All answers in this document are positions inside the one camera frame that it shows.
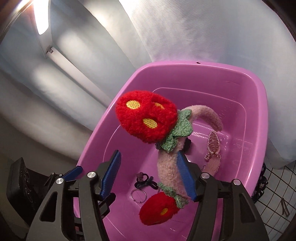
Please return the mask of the white curtain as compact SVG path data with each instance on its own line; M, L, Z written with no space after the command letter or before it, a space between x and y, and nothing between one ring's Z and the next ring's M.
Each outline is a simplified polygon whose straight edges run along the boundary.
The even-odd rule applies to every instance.
M136 69L156 61L219 62L264 83L267 159L295 160L294 1L49 1L43 33L86 78L46 56L27 1L1 35L1 118L50 157L78 159L92 130Z

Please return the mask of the small silver bangle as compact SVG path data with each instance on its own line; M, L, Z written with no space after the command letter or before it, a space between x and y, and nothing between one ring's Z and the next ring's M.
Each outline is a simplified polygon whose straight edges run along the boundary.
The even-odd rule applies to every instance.
M142 204L147 200L146 192L141 189L133 189L130 193L130 197L132 201L137 204Z

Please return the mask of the pearl hair claw clip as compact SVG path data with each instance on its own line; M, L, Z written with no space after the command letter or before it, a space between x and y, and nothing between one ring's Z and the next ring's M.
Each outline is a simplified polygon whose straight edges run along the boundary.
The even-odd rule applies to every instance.
M205 161L209 162L212 158L219 158L221 160L220 150L220 139L217 132L211 131L207 138L207 154L204 157Z

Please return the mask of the pink strawberry headband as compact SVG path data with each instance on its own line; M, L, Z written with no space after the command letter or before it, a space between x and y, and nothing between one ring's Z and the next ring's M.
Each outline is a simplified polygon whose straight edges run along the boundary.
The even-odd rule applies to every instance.
M177 109L165 97L145 90L122 95L117 100L115 112L121 126L130 135L144 143L154 144L158 150L160 191L143 204L139 218L147 226L164 223L190 200L178 170L177 158L193 132L193 122L201 118L216 133L223 130L221 118L208 106L192 105Z

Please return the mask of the window frame bar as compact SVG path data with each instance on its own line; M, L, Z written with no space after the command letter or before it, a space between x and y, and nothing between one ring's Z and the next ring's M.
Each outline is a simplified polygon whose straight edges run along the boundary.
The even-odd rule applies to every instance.
M44 57L51 59L80 87L107 108L111 104L111 99L62 53L54 48L50 24L50 5L50 1L32 1L33 13L31 14L31 22Z

